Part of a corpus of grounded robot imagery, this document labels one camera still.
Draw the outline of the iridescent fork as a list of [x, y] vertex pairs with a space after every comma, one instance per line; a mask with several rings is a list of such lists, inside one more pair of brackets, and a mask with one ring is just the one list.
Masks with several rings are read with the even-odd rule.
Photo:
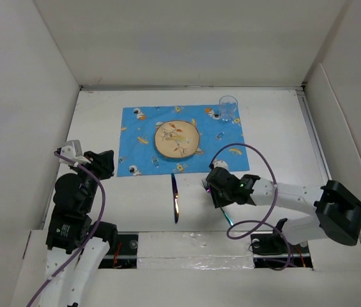
[[[205, 178], [202, 179], [201, 182], [202, 182], [202, 185], [203, 185], [205, 191], [210, 194], [211, 188], [210, 188], [209, 184], [207, 183], [206, 179]], [[229, 226], [233, 226], [234, 223], [233, 223], [232, 219], [229, 217], [229, 215], [226, 213], [226, 211], [222, 207], [220, 208], [220, 210], [223, 213], [224, 217], [226, 218]]]

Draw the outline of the blue space-print cloth placemat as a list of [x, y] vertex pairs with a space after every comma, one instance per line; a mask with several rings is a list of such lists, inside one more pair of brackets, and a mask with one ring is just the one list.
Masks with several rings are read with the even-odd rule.
[[223, 120], [217, 105], [126, 107], [119, 140], [119, 177], [206, 173], [219, 162], [250, 169], [240, 114]]

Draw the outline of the iridescent table knife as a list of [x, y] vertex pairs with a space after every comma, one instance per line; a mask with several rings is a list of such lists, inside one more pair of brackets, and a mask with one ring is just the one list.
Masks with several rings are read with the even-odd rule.
[[177, 224], [179, 221], [180, 211], [178, 206], [178, 187], [174, 173], [171, 174], [171, 185], [173, 192], [174, 222]]

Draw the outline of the beige ceramic plate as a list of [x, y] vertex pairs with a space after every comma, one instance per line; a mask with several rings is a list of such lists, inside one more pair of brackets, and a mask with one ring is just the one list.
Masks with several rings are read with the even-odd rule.
[[197, 127], [183, 120], [161, 124], [155, 133], [155, 148], [170, 159], [183, 159], [194, 155], [199, 148], [200, 133]]

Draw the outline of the clear plastic cup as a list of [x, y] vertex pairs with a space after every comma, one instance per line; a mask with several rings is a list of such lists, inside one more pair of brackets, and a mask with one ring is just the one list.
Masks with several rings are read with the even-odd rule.
[[230, 95], [225, 95], [219, 99], [219, 117], [221, 120], [230, 121], [238, 109], [238, 100]]

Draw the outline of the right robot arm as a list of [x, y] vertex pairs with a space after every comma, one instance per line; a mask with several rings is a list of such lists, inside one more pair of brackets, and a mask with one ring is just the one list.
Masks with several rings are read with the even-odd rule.
[[340, 182], [321, 187], [273, 183], [257, 175], [238, 178], [216, 167], [206, 177], [216, 208], [231, 204], [280, 207], [303, 213], [284, 217], [271, 236], [274, 249], [285, 252], [299, 243], [325, 237], [345, 246], [357, 244], [361, 231], [361, 201]]

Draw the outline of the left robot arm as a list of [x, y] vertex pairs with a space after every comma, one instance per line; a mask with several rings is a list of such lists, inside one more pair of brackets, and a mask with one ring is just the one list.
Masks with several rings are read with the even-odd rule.
[[54, 209], [45, 241], [45, 281], [34, 296], [39, 306], [81, 306], [91, 280], [106, 254], [118, 247], [115, 224], [93, 221], [91, 212], [96, 192], [106, 193], [101, 182], [114, 174], [114, 152], [85, 152], [78, 156], [72, 147], [55, 151], [55, 156], [72, 169], [56, 180]]

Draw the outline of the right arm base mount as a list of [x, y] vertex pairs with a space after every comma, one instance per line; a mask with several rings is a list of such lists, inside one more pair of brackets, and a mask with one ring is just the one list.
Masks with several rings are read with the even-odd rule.
[[249, 251], [253, 254], [255, 269], [281, 270], [287, 260], [287, 268], [313, 268], [308, 243], [292, 245], [271, 233], [255, 233], [250, 236]]

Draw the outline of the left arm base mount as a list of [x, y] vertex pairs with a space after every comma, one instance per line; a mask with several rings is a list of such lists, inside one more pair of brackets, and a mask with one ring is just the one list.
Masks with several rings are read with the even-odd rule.
[[117, 243], [104, 256], [99, 269], [136, 269], [139, 234], [118, 233]]

